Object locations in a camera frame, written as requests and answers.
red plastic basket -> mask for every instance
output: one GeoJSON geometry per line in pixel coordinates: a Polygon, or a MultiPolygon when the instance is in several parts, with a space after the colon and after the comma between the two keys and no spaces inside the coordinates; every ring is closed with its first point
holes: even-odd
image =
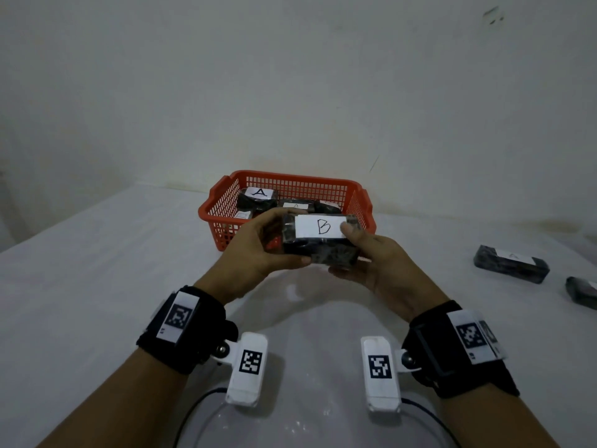
{"type": "MultiPolygon", "coordinates": [[[[238,192],[245,187],[275,189],[280,198],[323,199],[336,203],[343,214],[354,214],[366,231],[375,233],[373,206],[367,191],[354,181],[324,177],[296,176],[275,172],[239,170],[223,176],[210,190],[198,210],[199,218],[210,224],[215,246],[224,251],[238,229],[249,220],[233,218],[238,192]]],[[[280,238],[273,241],[279,244],[280,238]]]]}

hand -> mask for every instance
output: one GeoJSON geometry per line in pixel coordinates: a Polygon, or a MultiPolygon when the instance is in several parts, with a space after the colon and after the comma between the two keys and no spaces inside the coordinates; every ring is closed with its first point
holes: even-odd
{"type": "Polygon", "coordinates": [[[275,208],[245,223],[220,259],[194,286],[225,305],[255,289],[274,271],[308,266],[311,263],[308,256],[276,254],[279,252],[265,250],[265,246],[282,233],[282,217],[287,213],[307,212],[275,208]]]}
{"type": "Polygon", "coordinates": [[[333,276],[367,287],[408,323],[449,300],[395,240],[355,229],[348,223],[342,223],[340,229],[371,262],[359,259],[348,270],[332,266],[329,271],[333,276]]]}

person's left hand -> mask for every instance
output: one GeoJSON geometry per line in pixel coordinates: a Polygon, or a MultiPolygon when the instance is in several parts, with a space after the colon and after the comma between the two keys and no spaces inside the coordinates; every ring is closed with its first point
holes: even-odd
{"type": "Polygon", "coordinates": [[[276,254],[265,250],[266,245],[282,233],[282,217],[287,213],[307,212],[275,208],[245,223],[220,259],[194,286],[225,305],[255,289],[274,271],[308,266],[311,263],[308,256],[276,254]]]}

person's right hand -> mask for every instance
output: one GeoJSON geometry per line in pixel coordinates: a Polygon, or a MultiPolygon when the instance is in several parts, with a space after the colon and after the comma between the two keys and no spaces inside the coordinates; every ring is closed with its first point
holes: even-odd
{"type": "Polygon", "coordinates": [[[449,301],[395,240],[355,229],[348,223],[342,223],[340,229],[371,262],[359,259],[348,270],[332,266],[329,271],[333,276],[364,285],[408,323],[449,301]]]}

white tablecloth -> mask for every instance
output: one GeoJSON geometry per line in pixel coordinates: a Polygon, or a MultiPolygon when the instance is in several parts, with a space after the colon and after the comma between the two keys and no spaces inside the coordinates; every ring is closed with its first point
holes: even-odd
{"type": "MultiPolygon", "coordinates": [[[[134,186],[0,254],[0,440],[33,447],[134,349],[158,303],[191,284],[220,253],[197,217],[205,194],[134,186]]],[[[509,354],[522,398],[563,447],[597,440],[597,311],[575,305],[569,275],[596,268],[555,240],[512,227],[375,215],[378,234],[400,242],[461,305],[483,312],[509,354]],[[541,257],[542,285],[476,269],[486,244],[541,257]]],[[[180,446],[449,446],[417,409],[370,414],[360,338],[383,335],[394,348],[407,324],[363,288],[320,266],[274,274],[227,308],[241,331],[269,337],[257,408],[208,398],[180,446]]],[[[207,388],[230,370],[209,362],[189,381],[164,446],[207,388]]],[[[403,396],[437,403],[408,375],[403,396]]]]}

